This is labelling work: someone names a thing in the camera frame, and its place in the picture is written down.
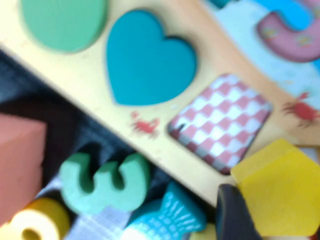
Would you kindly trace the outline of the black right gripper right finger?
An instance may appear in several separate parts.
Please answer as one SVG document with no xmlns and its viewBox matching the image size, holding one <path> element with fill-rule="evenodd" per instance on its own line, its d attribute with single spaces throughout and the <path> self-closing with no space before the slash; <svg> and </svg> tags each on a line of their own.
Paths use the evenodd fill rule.
<svg viewBox="0 0 320 240">
<path fill-rule="evenodd" d="M 318 227 L 317 231 L 309 237 L 310 240 L 319 240 L 320 239 L 320 226 Z"/>
</svg>

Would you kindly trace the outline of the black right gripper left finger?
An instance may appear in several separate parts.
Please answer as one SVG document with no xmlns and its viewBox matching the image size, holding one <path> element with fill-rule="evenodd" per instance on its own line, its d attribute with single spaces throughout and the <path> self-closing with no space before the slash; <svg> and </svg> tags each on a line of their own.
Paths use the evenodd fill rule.
<svg viewBox="0 0 320 240">
<path fill-rule="evenodd" d="M 218 240 L 262 239 L 241 192 L 230 184 L 218 187 L 215 225 Z"/>
</svg>

